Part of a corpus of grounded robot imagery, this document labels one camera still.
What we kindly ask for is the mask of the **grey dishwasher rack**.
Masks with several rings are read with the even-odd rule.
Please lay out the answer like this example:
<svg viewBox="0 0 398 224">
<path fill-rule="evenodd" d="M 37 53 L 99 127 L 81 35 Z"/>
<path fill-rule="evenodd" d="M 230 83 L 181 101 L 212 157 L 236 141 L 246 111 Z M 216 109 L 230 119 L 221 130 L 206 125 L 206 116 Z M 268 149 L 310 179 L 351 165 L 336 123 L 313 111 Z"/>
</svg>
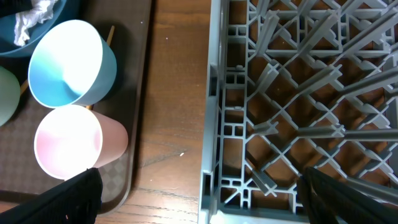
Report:
<svg viewBox="0 0 398 224">
<path fill-rule="evenodd" d="M 211 3 L 199 223 L 305 223 L 314 167 L 397 190 L 397 1 Z"/>
</svg>

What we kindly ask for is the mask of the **wooden chopstick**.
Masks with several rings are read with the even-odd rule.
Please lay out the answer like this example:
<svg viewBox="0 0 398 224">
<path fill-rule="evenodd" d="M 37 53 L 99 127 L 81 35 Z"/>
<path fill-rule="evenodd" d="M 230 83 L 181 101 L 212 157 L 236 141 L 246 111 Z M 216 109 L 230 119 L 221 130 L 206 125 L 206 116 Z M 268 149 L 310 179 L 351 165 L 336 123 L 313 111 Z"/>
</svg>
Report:
<svg viewBox="0 0 398 224">
<path fill-rule="evenodd" d="M 111 45 L 111 42 L 112 42 L 112 39 L 113 39 L 113 35 L 114 35 L 114 30 L 115 30 L 115 26 L 112 25 L 111 28 L 110 28 L 108 37 L 106 39 L 106 43 L 107 43 L 108 46 Z M 91 110 L 92 108 L 93 108 L 93 105 L 86 106 L 86 109 L 88 109 L 88 110 Z"/>
<path fill-rule="evenodd" d="M 26 89 L 29 87 L 29 82 L 28 82 L 28 80 L 25 80 L 23 83 L 22 83 L 22 85 L 21 85 L 21 87 L 20 87 L 20 94 L 22 95 L 25 91 L 26 91 Z"/>
</svg>

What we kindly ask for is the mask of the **green bowl with rice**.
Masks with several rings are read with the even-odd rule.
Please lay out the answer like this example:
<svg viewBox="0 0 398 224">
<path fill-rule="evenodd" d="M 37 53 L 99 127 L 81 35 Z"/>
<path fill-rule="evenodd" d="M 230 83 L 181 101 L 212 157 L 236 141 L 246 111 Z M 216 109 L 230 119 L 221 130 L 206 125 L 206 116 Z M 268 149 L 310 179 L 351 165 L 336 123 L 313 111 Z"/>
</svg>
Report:
<svg viewBox="0 0 398 224">
<path fill-rule="evenodd" d="M 21 95 L 20 84 L 16 76 L 1 67 L 1 126 L 7 123 L 18 107 Z"/>
</svg>

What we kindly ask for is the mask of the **pink plastic cup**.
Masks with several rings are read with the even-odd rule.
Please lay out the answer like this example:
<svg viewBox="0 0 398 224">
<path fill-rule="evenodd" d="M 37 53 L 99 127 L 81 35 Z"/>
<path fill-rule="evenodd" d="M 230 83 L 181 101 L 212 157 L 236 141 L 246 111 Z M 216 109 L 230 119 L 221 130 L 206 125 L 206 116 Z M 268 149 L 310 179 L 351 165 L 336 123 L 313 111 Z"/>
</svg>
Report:
<svg viewBox="0 0 398 224">
<path fill-rule="evenodd" d="M 40 122 L 34 154 L 45 173 L 68 180 L 120 158 L 128 142 L 120 122 L 83 106 L 67 105 L 52 110 Z"/>
</svg>

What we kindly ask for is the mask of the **left wooden chopstick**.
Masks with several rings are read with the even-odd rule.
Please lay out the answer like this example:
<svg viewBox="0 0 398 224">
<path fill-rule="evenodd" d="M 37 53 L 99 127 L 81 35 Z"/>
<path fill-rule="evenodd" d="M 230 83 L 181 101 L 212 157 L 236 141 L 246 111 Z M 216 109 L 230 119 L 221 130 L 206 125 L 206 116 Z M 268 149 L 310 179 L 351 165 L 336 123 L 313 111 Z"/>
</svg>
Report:
<svg viewBox="0 0 398 224">
<path fill-rule="evenodd" d="M 22 83 L 22 85 L 21 85 L 21 87 L 20 87 L 20 94 L 22 95 L 25 91 L 26 91 L 26 89 L 29 87 L 29 82 L 28 82 L 28 80 L 25 80 L 23 83 Z"/>
</svg>

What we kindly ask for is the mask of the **light blue bowl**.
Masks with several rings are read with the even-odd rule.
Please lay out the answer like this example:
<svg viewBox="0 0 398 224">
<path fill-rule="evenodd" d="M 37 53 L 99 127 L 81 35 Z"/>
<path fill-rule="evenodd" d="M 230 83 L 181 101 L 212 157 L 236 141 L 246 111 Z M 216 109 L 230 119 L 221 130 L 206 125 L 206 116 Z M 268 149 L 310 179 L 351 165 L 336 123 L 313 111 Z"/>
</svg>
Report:
<svg viewBox="0 0 398 224">
<path fill-rule="evenodd" d="M 43 106 L 93 105 L 112 88 L 117 74 L 114 52 L 96 28 L 69 20 L 50 29 L 29 62 L 28 82 Z"/>
</svg>

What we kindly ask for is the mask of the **right wooden chopstick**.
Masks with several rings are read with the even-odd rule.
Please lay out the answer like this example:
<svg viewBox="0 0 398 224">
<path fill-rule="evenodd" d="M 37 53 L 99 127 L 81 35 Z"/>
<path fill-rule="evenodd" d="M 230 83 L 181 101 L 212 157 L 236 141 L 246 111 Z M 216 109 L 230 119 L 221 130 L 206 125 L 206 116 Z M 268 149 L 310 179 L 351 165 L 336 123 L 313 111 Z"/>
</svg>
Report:
<svg viewBox="0 0 398 224">
<path fill-rule="evenodd" d="M 114 35 L 114 30 L 115 30 L 115 26 L 112 25 L 111 28 L 110 28 L 108 37 L 106 39 L 106 43 L 107 43 L 108 46 L 111 45 L 111 42 L 112 42 L 112 39 L 113 39 L 113 35 Z M 91 110 L 92 108 L 93 108 L 93 105 L 86 106 L 86 109 L 88 109 L 88 110 Z"/>
</svg>

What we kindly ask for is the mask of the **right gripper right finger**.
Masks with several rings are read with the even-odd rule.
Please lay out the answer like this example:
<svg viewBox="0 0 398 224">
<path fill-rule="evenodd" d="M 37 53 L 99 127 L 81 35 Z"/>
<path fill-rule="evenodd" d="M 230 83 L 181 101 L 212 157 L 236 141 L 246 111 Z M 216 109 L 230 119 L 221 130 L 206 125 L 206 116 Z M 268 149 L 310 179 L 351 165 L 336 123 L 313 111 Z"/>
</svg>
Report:
<svg viewBox="0 0 398 224">
<path fill-rule="evenodd" d="M 310 223 L 397 223 L 397 210 L 377 201 L 397 205 L 397 190 L 365 180 L 339 182 L 308 167 L 297 181 L 297 192 Z"/>
</svg>

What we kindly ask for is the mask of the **white napkin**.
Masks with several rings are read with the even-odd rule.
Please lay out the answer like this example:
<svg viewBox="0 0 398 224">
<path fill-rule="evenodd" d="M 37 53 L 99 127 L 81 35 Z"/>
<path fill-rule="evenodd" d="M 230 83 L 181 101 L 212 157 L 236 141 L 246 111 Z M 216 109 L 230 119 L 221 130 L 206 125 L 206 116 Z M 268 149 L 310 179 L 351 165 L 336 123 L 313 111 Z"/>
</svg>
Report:
<svg viewBox="0 0 398 224">
<path fill-rule="evenodd" d="M 25 46 L 30 39 L 30 28 L 53 18 L 53 8 L 57 2 L 58 0 L 31 0 L 32 9 L 16 14 L 14 27 L 14 44 L 16 46 Z"/>
</svg>

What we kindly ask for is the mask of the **brown serving tray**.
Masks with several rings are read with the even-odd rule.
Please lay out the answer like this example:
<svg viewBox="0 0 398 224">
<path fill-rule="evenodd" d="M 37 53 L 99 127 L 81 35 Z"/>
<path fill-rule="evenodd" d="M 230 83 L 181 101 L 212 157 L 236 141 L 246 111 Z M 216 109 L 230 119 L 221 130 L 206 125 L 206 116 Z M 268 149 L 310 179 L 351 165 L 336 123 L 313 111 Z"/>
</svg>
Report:
<svg viewBox="0 0 398 224">
<path fill-rule="evenodd" d="M 129 145 L 115 161 L 99 168 L 103 181 L 101 215 L 116 211 L 127 200 L 132 185 L 134 151 L 146 59 L 151 1 L 70 1 L 78 19 L 92 24 L 103 38 L 116 28 L 111 49 L 117 75 L 109 93 L 93 107 L 95 112 L 119 121 L 127 130 Z M 47 175 L 34 156 L 35 131 L 50 109 L 26 90 L 13 117 L 1 126 L 1 205 L 18 205 L 61 184 Z"/>
</svg>

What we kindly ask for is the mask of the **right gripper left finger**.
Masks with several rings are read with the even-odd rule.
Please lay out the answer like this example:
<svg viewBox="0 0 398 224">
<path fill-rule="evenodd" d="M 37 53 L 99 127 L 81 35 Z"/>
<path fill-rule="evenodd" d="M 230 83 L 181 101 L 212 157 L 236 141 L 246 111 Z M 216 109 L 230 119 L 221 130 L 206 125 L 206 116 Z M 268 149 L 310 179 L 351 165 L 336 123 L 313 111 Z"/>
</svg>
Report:
<svg viewBox="0 0 398 224">
<path fill-rule="evenodd" d="M 94 223 L 101 208 L 103 182 L 90 168 L 64 183 L 1 213 L 1 223 Z"/>
</svg>

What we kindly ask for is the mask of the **dark blue plate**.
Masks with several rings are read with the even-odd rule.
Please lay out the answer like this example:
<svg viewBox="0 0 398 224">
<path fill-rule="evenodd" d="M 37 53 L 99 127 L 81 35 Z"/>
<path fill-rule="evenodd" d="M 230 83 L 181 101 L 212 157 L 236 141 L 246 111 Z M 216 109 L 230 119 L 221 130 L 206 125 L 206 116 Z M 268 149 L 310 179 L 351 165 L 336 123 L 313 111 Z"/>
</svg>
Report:
<svg viewBox="0 0 398 224">
<path fill-rule="evenodd" d="M 29 28 L 30 39 L 25 46 L 14 44 L 16 15 L 1 18 L 1 58 L 30 57 L 41 38 L 53 27 L 78 17 L 80 0 L 60 0 L 53 7 L 53 18 Z"/>
</svg>

